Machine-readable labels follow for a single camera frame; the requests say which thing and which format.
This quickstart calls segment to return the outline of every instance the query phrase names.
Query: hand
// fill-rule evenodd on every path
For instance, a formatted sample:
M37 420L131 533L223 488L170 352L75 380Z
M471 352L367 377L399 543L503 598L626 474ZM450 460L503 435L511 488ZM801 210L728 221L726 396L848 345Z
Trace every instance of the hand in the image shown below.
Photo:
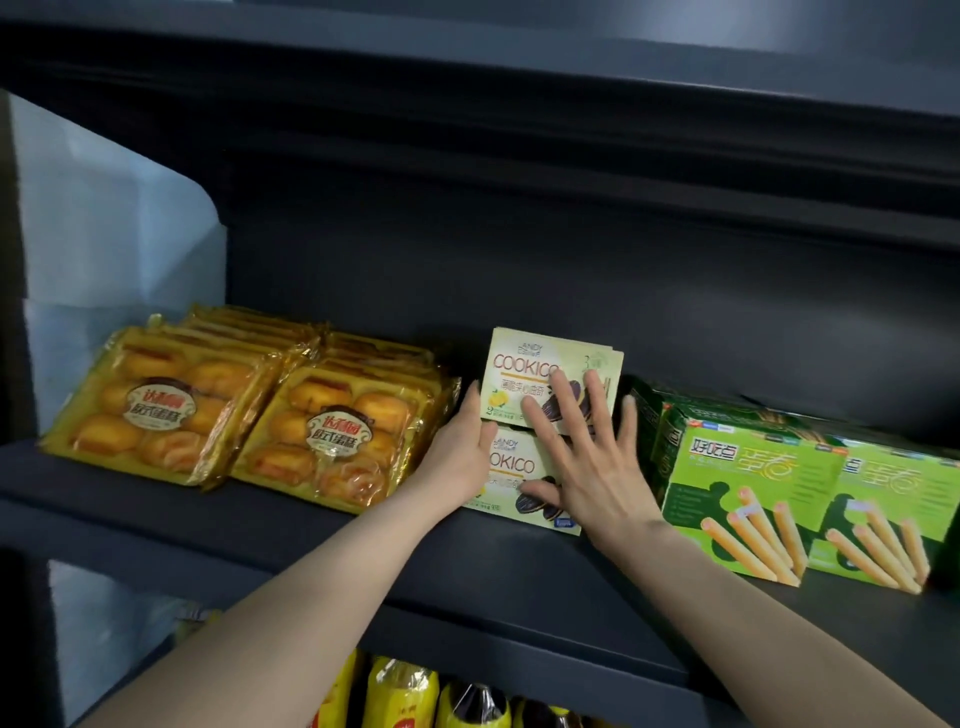
M564 373L558 370L550 377L572 448L547 420L537 401L523 399L523 414L553 457L563 487L531 480L521 490L563 508L586 530L590 540L611 556L612 550L632 539L638 527L661 522L662 516L636 461L636 401L629 395L624 398L617 438L600 377L590 370L584 375L584 384L593 413L594 438Z
M449 516L483 489L495 436L496 423L480 420L480 388L473 382L403 490L424 493L438 520Z

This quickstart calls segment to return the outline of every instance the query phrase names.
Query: forearm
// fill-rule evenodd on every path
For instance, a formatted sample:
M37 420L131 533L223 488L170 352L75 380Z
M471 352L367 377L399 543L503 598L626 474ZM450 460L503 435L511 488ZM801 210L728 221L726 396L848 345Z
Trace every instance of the forearm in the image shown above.
M309 722L439 519L408 483L113 697L84 728Z
M757 726L946 724L873 666L663 522L611 550Z

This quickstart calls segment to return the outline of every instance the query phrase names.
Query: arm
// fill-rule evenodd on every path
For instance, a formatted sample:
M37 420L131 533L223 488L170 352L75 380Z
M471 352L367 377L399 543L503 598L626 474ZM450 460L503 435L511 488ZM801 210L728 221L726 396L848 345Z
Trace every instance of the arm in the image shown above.
M759 728L946 724L833 637L723 569L662 519L636 462L636 403L627 397L619 437L596 373L586 377L591 439L562 373L551 382L573 447L532 400L535 424L563 488L524 490L563 507L697 650Z
M151 667L84 728L307 725L420 539L480 492L495 432L481 425L474 384L393 496Z

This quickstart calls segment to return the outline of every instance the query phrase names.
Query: left hand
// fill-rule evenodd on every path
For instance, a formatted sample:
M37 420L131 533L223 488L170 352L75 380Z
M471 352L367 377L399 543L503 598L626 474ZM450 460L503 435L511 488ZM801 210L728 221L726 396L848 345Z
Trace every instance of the left hand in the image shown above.
M480 420L480 388L473 382L401 490L424 494L438 519L445 518L483 489L495 436L496 423Z

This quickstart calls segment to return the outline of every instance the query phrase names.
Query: right hand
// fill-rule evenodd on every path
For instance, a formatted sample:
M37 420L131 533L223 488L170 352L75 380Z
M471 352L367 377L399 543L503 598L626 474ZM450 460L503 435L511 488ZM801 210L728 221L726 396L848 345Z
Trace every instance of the right hand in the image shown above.
M636 460L636 401L623 400L619 437L613 434L607 395L593 370L584 375L593 413L594 437L577 405L570 382L560 370L550 377L572 447L547 420L532 397L523 399L523 414L559 469L563 487L530 480L521 490L563 508L607 556L629 543L639 528L662 522L653 493Z

